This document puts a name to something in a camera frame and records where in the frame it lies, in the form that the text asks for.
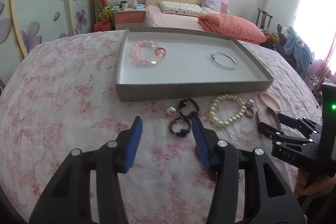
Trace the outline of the right hand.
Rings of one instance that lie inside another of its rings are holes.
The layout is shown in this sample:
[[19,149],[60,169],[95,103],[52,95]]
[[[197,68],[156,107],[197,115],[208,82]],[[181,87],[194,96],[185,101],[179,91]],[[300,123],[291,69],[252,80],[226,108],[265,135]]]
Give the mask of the right hand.
[[307,186],[308,176],[305,172],[298,169],[294,195],[299,196],[310,196],[312,194],[317,194],[318,196],[325,196],[329,194],[335,186],[335,176],[329,177],[325,176],[319,180],[312,183],[310,186]]

